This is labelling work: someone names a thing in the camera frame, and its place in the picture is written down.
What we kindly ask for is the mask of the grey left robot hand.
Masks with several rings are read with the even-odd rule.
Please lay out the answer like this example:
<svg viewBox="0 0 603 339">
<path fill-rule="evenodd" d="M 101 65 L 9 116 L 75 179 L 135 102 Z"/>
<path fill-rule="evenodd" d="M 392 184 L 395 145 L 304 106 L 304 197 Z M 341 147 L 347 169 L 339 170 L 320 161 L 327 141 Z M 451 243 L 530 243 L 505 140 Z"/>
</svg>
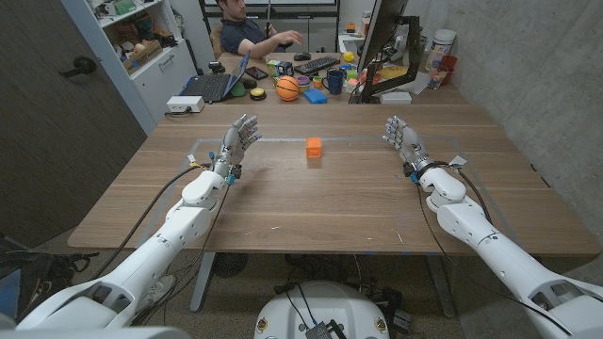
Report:
<svg viewBox="0 0 603 339">
<path fill-rule="evenodd" d="M 257 117 L 244 114 L 227 129 L 213 160 L 211 170 L 222 177 L 237 171 L 250 146 L 262 135 L 257 134 Z"/>
</svg>

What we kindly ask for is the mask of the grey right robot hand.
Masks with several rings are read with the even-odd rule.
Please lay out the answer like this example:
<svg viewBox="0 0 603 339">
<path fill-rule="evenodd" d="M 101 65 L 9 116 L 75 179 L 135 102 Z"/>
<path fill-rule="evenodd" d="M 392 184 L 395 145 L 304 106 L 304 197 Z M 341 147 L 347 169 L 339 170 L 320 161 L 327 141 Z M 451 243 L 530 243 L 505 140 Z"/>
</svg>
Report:
<svg viewBox="0 0 603 339">
<path fill-rule="evenodd" d="M 406 177 L 414 175 L 419 179 L 427 170 L 435 167 L 420 136 L 399 117 L 387 119 L 383 140 L 399 153 Z"/>
</svg>

